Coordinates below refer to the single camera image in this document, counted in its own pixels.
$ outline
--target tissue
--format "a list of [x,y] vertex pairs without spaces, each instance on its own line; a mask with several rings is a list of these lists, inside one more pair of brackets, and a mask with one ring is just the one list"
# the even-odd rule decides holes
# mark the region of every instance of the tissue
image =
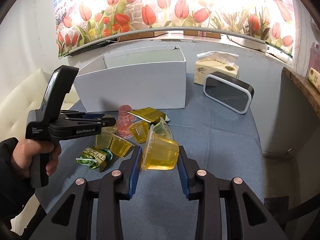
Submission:
[[208,51],[197,54],[194,83],[203,85],[206,75],[219,71],[234,78],[238,77],[239,67],[235,64],[239,55],[222,51]]

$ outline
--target white box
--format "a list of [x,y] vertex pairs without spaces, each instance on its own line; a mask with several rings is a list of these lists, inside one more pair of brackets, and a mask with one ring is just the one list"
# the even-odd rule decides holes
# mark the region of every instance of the white box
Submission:
[[105,54],[82,68],[74,85],[87,112],[184,108],[186,60],[178,45]]

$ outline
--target table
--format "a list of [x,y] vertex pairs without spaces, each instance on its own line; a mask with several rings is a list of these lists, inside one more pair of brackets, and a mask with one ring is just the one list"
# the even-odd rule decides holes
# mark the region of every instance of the table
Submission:
[[[169,127],[174,139],[183,145],[189,158],[197,160],[200,168],[217,178],[243,178],[263,201],[262,150],[251,110],[240,115],[209,99],[203,94],[203,86],[193,83],[193,77],[187,74],[186,108],[163,110],[171,119]],[[73,109],[84,111],[80,101]],[[95,137],[87,137],[60,142],[62,153],[57,171],[50,177],[47,187],[36,190],[46,212],[77,178],[99,179],[119,167],[123,158],[116,160],[103,173],[76,163],[75,158],[86,147],[92,146],[94,140]],[[124,239],[188,240],[195,237],[198,202],[186,199],[177,167],[170,171],[142,172],[133,199],[121,201],[120,209]],[[95,236],[96,229],[94,218],[92,236]],[[227,234],[225,221],[224,215],[224,237]]]

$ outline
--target white leather couch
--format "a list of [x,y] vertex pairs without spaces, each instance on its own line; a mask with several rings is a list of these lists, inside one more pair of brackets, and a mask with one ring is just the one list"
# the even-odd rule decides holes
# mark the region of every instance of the white leather couch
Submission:
[[[0,141],[11,137],[18,140],[25,137],[28,113],[32,109],[40,108],[47,85],[48,80],[39,68],[5,98],[0,104]],[[61,109],[70,109],[78,100],[78,94],[73,87],[66,95]],[[11,220],[12,231],[21,235],[38,206],[39,202],[34,195],[23,212]]]

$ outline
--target black sleeve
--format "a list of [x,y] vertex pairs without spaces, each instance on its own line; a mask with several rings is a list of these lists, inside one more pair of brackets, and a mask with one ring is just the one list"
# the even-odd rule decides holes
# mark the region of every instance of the black sleeve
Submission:
[[11,164],[11,155],[17,143],[16,138],[0,143],[0,217],[6,224],[19,215],[35,193],[30,179],[20,177]]

